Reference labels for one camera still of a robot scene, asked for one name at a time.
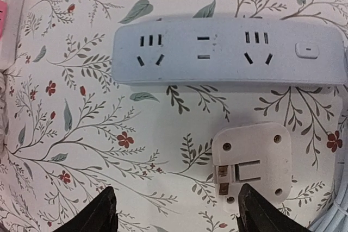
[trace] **floral pattern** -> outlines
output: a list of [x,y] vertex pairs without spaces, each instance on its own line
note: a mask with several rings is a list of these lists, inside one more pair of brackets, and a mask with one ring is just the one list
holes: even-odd
[[212,138],[231,123],[260,121],[284,125],[292,138],[293,188],[279,211],[308,226],[330,207],[348,87],[113,81],[121,25],[218,13],[329,24],[348,42],[347,0],[25,0],[16,61],[4,72],[0,222],[53,231],[112,186],[120,232],[237,232],[238,214],[224,212],[215,194]]

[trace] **socket hole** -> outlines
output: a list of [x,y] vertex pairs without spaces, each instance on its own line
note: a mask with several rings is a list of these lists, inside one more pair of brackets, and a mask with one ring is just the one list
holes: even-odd
[[255,32],[255,42],[260,43],[259,33]]
[[245,42],[250,43],[249,32],[245,32]]
[[276,136],[274,136],[273,140],[275,143],[280,143],[282,141],[282,137],[280,135],[276,135]]
[[270,64],[272,57],[273,57],[272,54],[269,54],[269,55],[268,55],[267,60],[266,60],[266,64],[267,64],[267,65]]
[[141,57],[137,57],[137,60],[140,64],[140,66],[144,66],[144,62],[142,61],[142,58]]
[[274,194],[275,194],[276,196],[280,196],[282,193],[283,193],[283,190],[282,190],[282,189],[277,189],[276,192],[274,192]]
[[268,34],[267,33],[263,33],[264,37],[265,37],[265,44],[268,45]]
[[222,149],[224,151],[229,151],[232,148],[232,145],[228,142],[226,142],[224,145],[222,145]]
[[228,204],[234,203],[234,197],[228,197],[228,198],[226,199],[226,202],[227,202]]
[[198,36],[197,40],[201,41],[201,40],[210,40],[210,37],[208,36]]
[[245,56],[246,60],[248,60],[249,64],[252,65],[252,64],[254,63],[254,62],[251,60],[251,58],[250,58],[250,56],[249,56],[248,53],[245,53],[244,56]]
[[198,59],[210,59],[210,55],[199,55],[197,56]]
[[161,62],[162,62],[162,60],[163,60],[163,58],[164,58],[164,55],[161,54],[160,57],[158,58],[157,62],[156,62],[156,65],[160,66],[160,64],[161,64]]
[[149,41],[148,41],[148,45],[152,46],[153,45],[153,35],[150,35]]

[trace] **power switch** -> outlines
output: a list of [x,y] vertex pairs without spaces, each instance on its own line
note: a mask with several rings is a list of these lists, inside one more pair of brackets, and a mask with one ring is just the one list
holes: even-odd
[[319,56],[319,48],[312,43],[297,43],[295,45],[296,55],[299,58],[316,59]]

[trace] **white surface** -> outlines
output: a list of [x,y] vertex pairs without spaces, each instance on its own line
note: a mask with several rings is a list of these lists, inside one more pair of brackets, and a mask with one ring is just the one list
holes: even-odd
[[18,27],[24,0],[2,0],[7,3],[7,17],[0,40],[0,71],[15,62]]
[[[274,142],[276,135],[281,136],[279,143]],[[232,145],[231,150],[223,150],[225,143]],[[292,175],[291,137],[288,130],[279,123],[267,122],[224,129],[213,138],[212,153],[215,183],[229,183],[226,196],[219,195],[219,185],[216,185],[216,197],[222,201],[220,206],[227,212],[238,212],[238,194],[244,183],[249,183],[272,204],[281,204],[289,196]],[[239,171],[234,170],[236,165],[239,166]],[[218,166],[229,166],[226,177],[219,177]],[[282,190],[280,195],[275,194],[278,189]],[[228,204],[228,197],[233,197],[234,203]]]
[[[246,32],[250,43],[246,42]],[[259,33],[259,43],[255,32]],[[268,44],[264,33],[268,34]],[[142,36],[144,46],[140,46]],[[318,46],[318,58],[299,58],[295,51],[297,43]],[[272,59],[266,64],[270,54]],[[164,58],[158,66],[156,62],[161,55]],[[343,40],[335,28],[288,21],[205,18],[121,27],[114,39],[113,77],[123,84],[247,81],[332,85],[347,80]]]

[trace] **screw hole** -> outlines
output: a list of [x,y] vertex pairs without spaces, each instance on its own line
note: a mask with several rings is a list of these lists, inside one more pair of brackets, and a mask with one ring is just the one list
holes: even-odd
[[276,196],[280,196],[282,193],[283,193],[282,189],[277,189],[276,192],[275,192],[275,195]]
[[232,145],[228,142],[226,142],[224,145],[222,145],[222,149],[224,151],[229,151],[232,148]]
[[280,135],[276,135],[276,136],[274,136],[273,140],[275,143],[280,143],[282,141],[282,137]]
[[228,204],[234,203],[234,197],[228,197],[228,198],[226,199],[226,202],[227,202]]

